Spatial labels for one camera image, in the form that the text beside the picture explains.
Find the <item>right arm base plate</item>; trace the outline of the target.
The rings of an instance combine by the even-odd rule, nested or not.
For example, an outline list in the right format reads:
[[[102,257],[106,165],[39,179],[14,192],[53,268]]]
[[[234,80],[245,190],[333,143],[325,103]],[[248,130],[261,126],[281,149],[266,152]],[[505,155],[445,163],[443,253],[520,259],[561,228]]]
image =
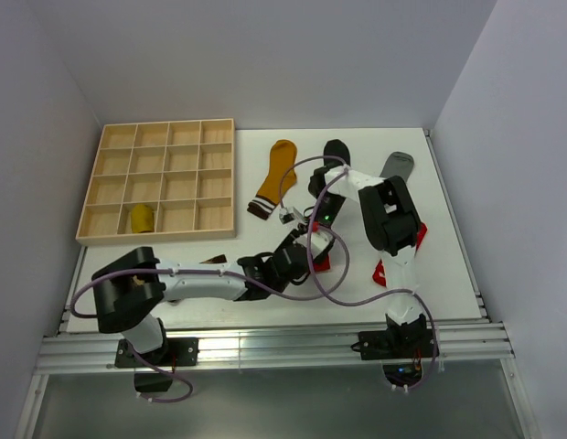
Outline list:
[[[440,354],[430,330],[423,331],[420,335],[406,336],[389,330],[362,331],[350,348],[362,360],[431,359]]]

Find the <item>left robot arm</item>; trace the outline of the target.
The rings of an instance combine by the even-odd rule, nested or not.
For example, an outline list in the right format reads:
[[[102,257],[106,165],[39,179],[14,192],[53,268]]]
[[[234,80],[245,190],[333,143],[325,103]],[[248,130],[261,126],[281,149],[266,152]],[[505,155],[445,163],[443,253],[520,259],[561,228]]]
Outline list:
[[[327,259],[335,239],[329,231],[292,230],[274,252],[235,262],[181,264],[162,260],[151,247],[138,247],[92,276],[98,329],[121,334],[148,365],[166,360],[169,343],[153,310],[162,303],[212,298],[229,302],[262,301],[299,284],[309,262]]]

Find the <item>black sock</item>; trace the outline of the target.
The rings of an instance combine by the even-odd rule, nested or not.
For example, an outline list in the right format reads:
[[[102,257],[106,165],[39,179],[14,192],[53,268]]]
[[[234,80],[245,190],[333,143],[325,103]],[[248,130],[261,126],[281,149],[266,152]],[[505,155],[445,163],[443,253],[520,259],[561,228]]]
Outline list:
[[[343,164],[350,165],[351,157],[347,145],[339,139],[326,142],[323,150],[324,166],[333,168]]]

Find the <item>wooden compartment tray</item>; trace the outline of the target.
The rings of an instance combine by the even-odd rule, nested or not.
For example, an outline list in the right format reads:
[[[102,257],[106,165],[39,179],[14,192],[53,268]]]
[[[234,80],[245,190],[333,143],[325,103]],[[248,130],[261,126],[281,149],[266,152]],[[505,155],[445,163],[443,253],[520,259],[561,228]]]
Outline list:
[[[234,134],[231,119],[105,125],[77,241],[92,246],[233,237]],[[154,232],[131,232],[136,204],[154,210]]]

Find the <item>red santa sock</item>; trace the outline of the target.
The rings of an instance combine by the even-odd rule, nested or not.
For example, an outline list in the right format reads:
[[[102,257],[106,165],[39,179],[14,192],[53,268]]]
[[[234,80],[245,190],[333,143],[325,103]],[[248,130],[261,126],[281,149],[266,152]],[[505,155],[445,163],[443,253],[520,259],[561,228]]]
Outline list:
[[[331,269],[330,256],[320,255],[312,260],[313,270],[315,273],[325,273]]]
[[[421,247],[427,231],[428,231],[428,228],[427,228],[426,224],[423,222],[421,224],[421,229],[417,234],[416,250],[419,250],[419,248]],[[387,277],[386,277],[386,273],[385,273],[385,269],[384,269],[384,265],[383,265],[382,260],[379,260],[379,262],[378,262],[378,264],[375,268],[375,271],[372,275],[372,280],[380,286],[383,286],[383,287],[387,286]]]

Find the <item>yellow bear sock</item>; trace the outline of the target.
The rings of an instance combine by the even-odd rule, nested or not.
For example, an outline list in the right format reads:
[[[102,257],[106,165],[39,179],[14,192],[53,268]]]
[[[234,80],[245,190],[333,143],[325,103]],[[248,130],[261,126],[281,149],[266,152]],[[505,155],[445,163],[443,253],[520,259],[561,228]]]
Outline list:
[[[133,234],[155,231],[155,212],[145,204],[136,204],[130,211],[131,232]]]

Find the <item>grey sock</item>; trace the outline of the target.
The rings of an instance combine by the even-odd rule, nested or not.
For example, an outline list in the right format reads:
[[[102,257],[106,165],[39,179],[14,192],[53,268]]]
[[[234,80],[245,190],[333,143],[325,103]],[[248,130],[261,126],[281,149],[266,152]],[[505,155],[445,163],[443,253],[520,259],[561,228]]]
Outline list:
[[[405,182],[408,181],[414,169],[414,159],[411,155],[403,152],[393,152],[385,161],[385,164],[380,172],[380,177],[400,177]]]

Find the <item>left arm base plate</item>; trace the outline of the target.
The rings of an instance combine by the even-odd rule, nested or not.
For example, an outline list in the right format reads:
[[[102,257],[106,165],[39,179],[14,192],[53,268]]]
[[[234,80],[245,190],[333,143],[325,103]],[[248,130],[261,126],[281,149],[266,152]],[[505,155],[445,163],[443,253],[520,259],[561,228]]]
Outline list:
[[[152,352],[141,353],[140,357],[157,367],[193,367],[198,361],[198,339],[196,337],[171,337],[164,345]],[[134,356],[126,339],[119,341],[114,360],[117,369],[144,367],[144,363]]]

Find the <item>brown argyle sock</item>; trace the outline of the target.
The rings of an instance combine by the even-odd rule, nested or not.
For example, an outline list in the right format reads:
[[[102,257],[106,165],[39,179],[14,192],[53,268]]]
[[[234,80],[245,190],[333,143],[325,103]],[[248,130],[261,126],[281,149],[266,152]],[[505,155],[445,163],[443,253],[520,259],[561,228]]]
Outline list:
[[[203,264],[224,264],[227,262],[227,257],[225,254],[220,254],[214,257],[211,257],[205,261],[203,261]]]

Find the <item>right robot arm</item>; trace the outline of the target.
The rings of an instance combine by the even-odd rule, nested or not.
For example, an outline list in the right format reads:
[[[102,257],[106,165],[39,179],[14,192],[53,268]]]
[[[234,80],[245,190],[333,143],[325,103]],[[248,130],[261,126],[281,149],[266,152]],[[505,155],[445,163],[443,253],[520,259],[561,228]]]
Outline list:
[[[422,222],[401,177],[372,177],[350,166],[322,166],[310,178],[309,192],[316,197],[315,213],[324,198],[358,203],[369,244],[379,252],[382,278],[389,299],[386,310],[387,346],[404,357],[419,339],[432,333],[431,314],[416,293],[414,257]]]

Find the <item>mustard striped-cuff sock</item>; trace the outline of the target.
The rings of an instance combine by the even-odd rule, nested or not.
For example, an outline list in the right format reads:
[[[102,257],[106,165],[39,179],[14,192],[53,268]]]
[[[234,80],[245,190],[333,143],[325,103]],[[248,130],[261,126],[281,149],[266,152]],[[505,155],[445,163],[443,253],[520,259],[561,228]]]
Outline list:
[[[297,147],[289,140],[278,140],[272,146],[267,176],[255,197],[248,203],[249,213],[261,220],[269,219],[286,192],[297,182],[292,169],[296,156]]]

